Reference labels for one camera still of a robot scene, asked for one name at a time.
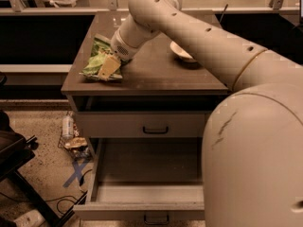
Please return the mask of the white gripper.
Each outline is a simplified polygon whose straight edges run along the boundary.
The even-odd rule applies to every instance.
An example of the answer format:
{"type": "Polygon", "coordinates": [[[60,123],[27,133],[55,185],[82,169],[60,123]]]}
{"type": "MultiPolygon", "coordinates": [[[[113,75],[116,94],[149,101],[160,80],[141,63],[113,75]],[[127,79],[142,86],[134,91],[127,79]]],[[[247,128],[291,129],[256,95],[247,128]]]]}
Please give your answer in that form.
{"type": "MultiPolygon", "coordinates": [[[[111,49],[122,60],[130,60],[138,51],[134,33],[130,30],[118,29],[111,39],[111,49]]],[[[98,71],[98,77],[108,80],[120,65],[121,62],[116,56],[107,55],[98,71]]]]}

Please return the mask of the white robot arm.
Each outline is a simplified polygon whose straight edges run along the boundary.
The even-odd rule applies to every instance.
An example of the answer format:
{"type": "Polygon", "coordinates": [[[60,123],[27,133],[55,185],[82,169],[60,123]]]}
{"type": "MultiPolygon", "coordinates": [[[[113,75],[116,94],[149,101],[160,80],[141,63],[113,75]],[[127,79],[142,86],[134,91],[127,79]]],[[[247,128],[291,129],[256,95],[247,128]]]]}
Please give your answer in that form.
{"type": "Polygon", "coordinates": [[[203,138],[206,227],[303,227],[303,67],[184,14],[177,0],[128,0],[111,40],[121,59],[163,32],[232,92],[203,138]]]}

